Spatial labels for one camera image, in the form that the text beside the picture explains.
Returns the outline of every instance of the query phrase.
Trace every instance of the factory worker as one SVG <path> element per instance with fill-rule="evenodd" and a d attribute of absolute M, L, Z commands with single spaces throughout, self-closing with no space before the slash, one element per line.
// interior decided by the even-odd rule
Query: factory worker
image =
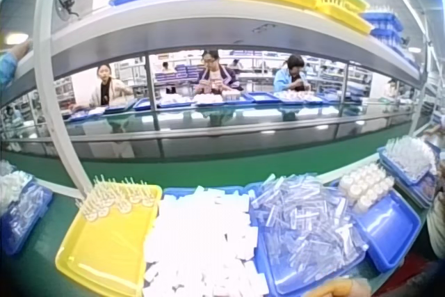
<path fill-rule="evenodd" d="M 195 94 L 220 94 L 223 90 L 243 90 L 233 70 L 219 63 L 218 50 L 206 50 L 202 54 L 205 68 L 198 76 Z"/>
<path fill-rule="evenodd" d="M 97 68 L 97 76 L 100 79 L 97 87 L 90 98 L 90 107 L 117 106 L 127 103 L 128 99 L 134 97 L 133 90 L 125 85 L 121 80 L 111 77 L 111 67 L 109 64 L 101 64 Z M 75 106 L 74 110 L 85 108 Z"/>
<path fill-rule="evenodd" d="M 273 80 L 273 90 L 310 90 L 311 86 L 301 71 L 305 67 L 305 61 L 300 55 L 290 55 L 285 66 L 277 72 Z"/>

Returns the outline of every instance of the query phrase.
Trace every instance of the pile of plastic parts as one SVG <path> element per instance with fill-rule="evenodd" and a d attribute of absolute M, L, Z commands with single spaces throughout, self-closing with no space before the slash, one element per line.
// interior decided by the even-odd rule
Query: pile of plastic parts
<path fill-rule="evenodd" d="M 314 176 L 271 176 L 257 189 L 252 206 L 264 227 L 277 287 L 302 287 L 338 273 L 368 249 L 347 198 Z"/>

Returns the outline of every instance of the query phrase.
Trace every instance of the worker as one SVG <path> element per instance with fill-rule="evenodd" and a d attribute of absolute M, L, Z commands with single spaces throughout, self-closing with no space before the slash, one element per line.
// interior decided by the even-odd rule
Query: worker
<path fill-rule="evenodd" d="M 31 46 L 27 40 L 15 45 L 0 58 L 0 89 L 4 89 L 14 78 L 18 62 L 26 55 Z"/>
<path fill-rule="evenodd" d="M 273 81 L 273 90 L 310 90 L 311 86 L 306 80 L 305 74 L 301 71 L 305 67 L 305 61 L 300 55 L 290 55 L 281 70 L 279 70 Z"/>
<path fill-rule="evenodd" d="M 198 76 L 195 94 L 220 94 L 223 90 L 243 90 L 234 72 L 219 63 L 218 50 L 206 50 L 202 54 L 205 68 Z"/>
<path fill-rule="evenodd" d="M 6 117 L 8 118 L 9 123 L 13 127 L 21 127 L 24 122 L 24 118 L 22 113 L 15 109 L 14 107 L 7 106 L 6 107 Z"/>
<path fill-rule="evenodd" d="M 383 90 L 383 97 L 387 99 L 394 99 L 397 96 L 397 84 L 394 79 L 388 81 Z"/>
<path fill-rule="evenodd" d="M 99 106 L 118 106 L 126 104 L 128 98 L 133 98 L 133 89 L 125 85 L 121 80 L 111 76 L 111 67 L 108 63 L 99 65 L 97 76 L 100 84 L 95 88 L 90 98 L 90 108 Z M 74 106 L 72 109 L 86 109 L 87 106 Z"/>

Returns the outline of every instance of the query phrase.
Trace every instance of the fan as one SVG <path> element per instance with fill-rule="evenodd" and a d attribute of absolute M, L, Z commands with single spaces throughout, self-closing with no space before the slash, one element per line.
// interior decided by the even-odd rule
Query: fan
<path fill-rule="evenodd" d="M 58 17 L 63 21 L 68 21 L 70 15 L 76 15 L 79 17 L 79 14 L 71 11 L 74 3 L 75 0 L 54 0 L 54 6 L 56 7 Z"/>

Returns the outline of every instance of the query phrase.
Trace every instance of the metal frame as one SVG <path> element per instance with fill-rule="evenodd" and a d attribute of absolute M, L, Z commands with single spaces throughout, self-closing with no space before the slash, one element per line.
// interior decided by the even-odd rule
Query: metal frame
<path fill-rule="evenodd" d="M 92 189 L 91 181 L 73 148 L 57 101 L 51 61 L 51 15 L 54 0 L 36 0 L 34 12 L 35 81 L 51 140 L 76 187 L 82 195 Z"/>

